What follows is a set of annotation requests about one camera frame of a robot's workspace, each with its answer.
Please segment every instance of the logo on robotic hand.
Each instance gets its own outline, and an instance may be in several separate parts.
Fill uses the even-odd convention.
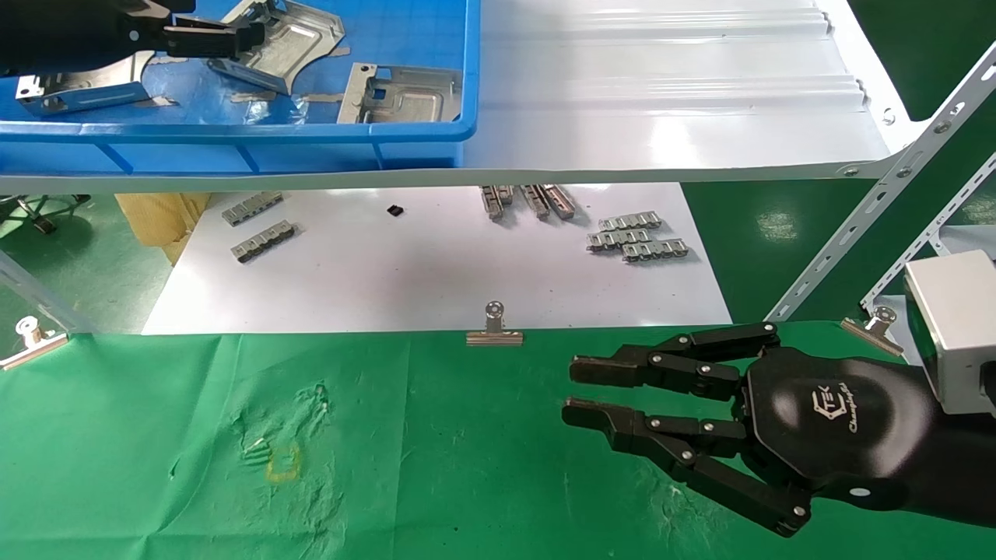
[[[813,410],[827,420],[836,420],[850,412],[848,429],[852,433],[858,433],[858,405],[855,404],[855,394],[848,389],[847,384],[840,384],[839,393],[832,391],[830,386],[817,385],[817,390],[813,391]]]

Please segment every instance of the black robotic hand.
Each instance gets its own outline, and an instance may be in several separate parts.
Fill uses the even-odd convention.
[[[752,357],[743,378],[714,363]],[[562,416],[782,536],[810,520],[814,496],[996,527],[996,419],[945,415],[922,368],[815,358],[781,348],[777,327],[762,323],[575,357],[571,379],[732,399],[734,420],[573,398]],[[737,455],[756,477],[715,458]]]
[[[138,51],[233,57],[262,44],[263,24],[229,27],[174,13],[196,0],[6,0],[0,76],[81,72]]]

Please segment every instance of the blue plastic bin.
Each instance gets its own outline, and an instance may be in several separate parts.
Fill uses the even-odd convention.
[[[237,0],[199,0],[221,19]],[[308,66],[295,95],[233,103],[260,88],[202,61],[149,65],[142,81],[175,107],[123,106],[36,118],[0,80],[0,174],[265,174],[457,167],[477,124],[480,0],[301,0],[343,19],[351,52]],[[354,62],[463,70],[460,117],[451,123],[337,125],[340,105],[302,94],[340,94]]]

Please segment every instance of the metal bracket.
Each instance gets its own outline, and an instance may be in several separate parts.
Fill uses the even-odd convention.
[[[893,356],[902,356],[902,347],[885,336],[889,325],[894,322],[895,312],[885,306],[878,306],[875,308],[874,313],[872,313],[871,319],[864,325],[855,322],[853,319],[845,318],[841,322],[841,327],[845,331],[864,339],[866,342],[885,350]]]
[[[622,246],[622,260],[625,262],[681,258],[687,255],[688,246],[681,239],[629,243]]]
[[[61,335],[56,335],[54,332],[42,333],[38,327],[38,319],[30,315],[18,321],[14,330],[24,339],[25,349],[6,360],[0,360],[0,368],[5,372],[48,354],[69,342],[69,335],[66,333]]]
[[[149,98],[141,75],[155,53],[141,51],[87,72],[23,76],[15,99],[38,117],[126,105]]]
[[[916,253],[918,253],[924,245],[931,243],[934,246],[934,250],[943,250],[943,246],[940,244],[940,241],[938,239],[934,239],[934,236],[938,234],[940,228],[943,227],[947,220],[951,218],[954,212],[956,212],[958,208],[960,208],[961,205],[968,200],[969,196],[971,196],[977,188],[982,186],[982,183],[985,182],[986,178],[988,178],[993,171],[996,171],[996,152],[993,152],[993,154],[989,156],[989,159],[986,159],[986,161],[982,163],[982,166],[979,167],[977,171],[972,173],[971,178],[969,178],[968,181],[965,182],[964,186],[958,190],[957,194],[954,195],[954,198],[952,198],[947,205],[944,206],[944,209],[934,216],[934,219],[931,220],[923,231],[916,236],[916,239],[908,247],[906,247],[906,250],[903,251],[902,256],[896,259],[896,261],[888,267],[888,270],[886,270],[881,278],[875,282],[874,287],[865,294],[862,298],[862,308],[865,309],[865,311],[868,311],[869,313],[872,311],[874,299],[881,294],[882,290],[885,289],[885,286],[888,286],[889,282],[891,282],[893,278],[902,272],[902,267],[907,262],[912,260],[912,258],[916,256]]]
[[[242,0],[222,23],[263,23],[266,37],[262,45],[236,58],[208,59],[207,66],[285,96],[291,95],[294,80],[306,66],[329,56],[346,37],[339,16],[291,0],[284,0],[284,9],[276,0]]]
[[[498,221],[505,215],[505,208],[502,206],[501,193],[496,186],[482,186],[481,200],[484,202],[484,211],[488,217]]]
[[[557,217],[562,220],[574,218],[578,208],[560,185],[544,184],[543,193],[547,195],[547,202]]]
[[[599,220],[599,229],[601,231],[617,231],[644,227],[654,229],[660,227],[662,223],[664,223],[664,220],[660,219],[657,212],[650,210],[647,212],[640,212],[639,214],[627,214],[625,216],[616,216]]]
[[[550,217],[550,202],[547,202],[547,196],[543,193],[542,186],[538,184],[523,184],[519,188],[522,189],[522,195],[526,198],[526,204],[536,214],[537,219],[545,220]]]
[[[484,315],[484,332],[467,333],[467,346],[522,346],[522,333],[505,330],[505,323],[502,321],[505,306],[500,301],[490,302],[484,308]]]
[[[817,253],[803,273],[789,287],[789,290],[775,304],[765,317],[765,321],[785,321],[792,316],[814,289],[837,266],[854,244],[865,235],[872,224],[890,204],[902,193],[920,171],[940,151],[996,89],[996,80],[990,76],[984,80],[996,65],[996,43],[975,63],[968,75],[951,92],[947,101],[937,110],[929,127],[916,141],[894,160],[892,168],[848,216],[827,244]],[[867,168],[848,168],[845,176],[864,176]]]
[[[283,220],[273,227],[269,227],[265,231],[253,235],[251,238],[232,247],[232,254],[235,255],[235,260],[247,263],[263,254],[267,249],[294,237],[296,231],[291,222]]]
[[[390,77],[378,78],[378,69]],[[355,63],[337,123],[449,122],[460,115],[462,100],[459,70]]]
[[[228,222],[228,225],[235,227],[247,219],[266,211],[283,199],[284,194],[280,191],[260,192],[256,196],[239,202],[221,212],[221,217]]]
[[[603,231],[588,234],[588,250],[593,253],[621,249],[628,243],[648,243],[653,239],[645,229],[628,229],[626,231]]]
[[[495,185],[495,190],[503,206],[508,206],[515,199],[515,187],[510,184]]]

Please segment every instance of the green table cover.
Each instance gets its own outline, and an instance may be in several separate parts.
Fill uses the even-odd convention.
[[[812,560],[991,556],[996,531],[826,501],[783,539],[560,420],[576,354],[682,329],[79,336],[0,374],[0,559]],[[884,358],[832,323],[784,344]]]

